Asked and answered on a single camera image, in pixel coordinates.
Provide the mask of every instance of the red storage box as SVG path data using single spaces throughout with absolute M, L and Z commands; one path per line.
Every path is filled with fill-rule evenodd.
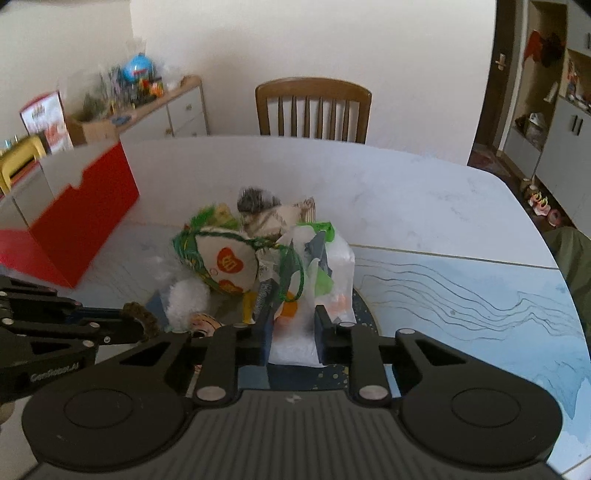
M 74 287 L 138 197 L 121 143 L 42 158 L 0 200 L 0 264 Z

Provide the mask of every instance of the white fluffy toy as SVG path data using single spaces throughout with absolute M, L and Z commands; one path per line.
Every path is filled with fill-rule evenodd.
M 181 280 L 170 287 L 166 316 L 173 332 L 188 332 L 190 318 L 196 313 L 207 313 L 211 291 L 201 278 Z

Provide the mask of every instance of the tiled floor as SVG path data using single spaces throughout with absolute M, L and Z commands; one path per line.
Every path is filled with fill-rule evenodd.
M 468 166 L 488 171 L 499 177 L 509 187 L 510 191 L 513 192 L 513 195 L 519 200 L 520 204 L 522 204 L 540 233 L 553 230 L 553 227 L 547 222 L 546 218 L 537 216 L 522 198 L 521 192 L 519 192 L 521 179 L 513 175 L 491 150 L 480 145 L 474 145 L 470 159 L 468 160 Z

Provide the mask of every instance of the chair backrest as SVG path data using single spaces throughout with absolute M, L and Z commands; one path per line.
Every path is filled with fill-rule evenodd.
M 369 109 L 371 107 L 371 92 L 360 85 L 343 80 L 316 77 L 286 78 L 272 80 L 271 82 L 259 85 L 256 87 L 255 97 L 261 135 L 271 135 L 267 99 L 278 99 L 278 132 L 281 137 L 285 135 L 283 117 L 284 97 L 291 98 L 292 137 L 297 136 L 297 99 L 305 99 L 303 136 L 306 138 L 310 138 L 310 98 L 319 99 L 316 112 L 315 138 L 323 138 L 323 105 L 326 100 L 330 100 L 329 140 L 334 140 L 336 136 L 337 102 L 344 101 L 345 109 L 343 111 L 343 125 L 341 129 L 342 141 L 347 141 L 349 136 L 350 103 L 357 102 L 359 104 L 359 113 L 355 142 L 365 143 L 369 122 Z

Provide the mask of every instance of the metal pin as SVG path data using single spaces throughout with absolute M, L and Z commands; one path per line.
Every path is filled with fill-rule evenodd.
M 366 385 L 359 389 L 359 396 L 365 400 L 383 400 L 388 396 L 388 390 L 380 385 Z
M 226 391 L 222 387 L 212 385 L 210 387 L 202 387 L 197 390 L 197 398 L 204 401 L 218 401 L 226 396 Z

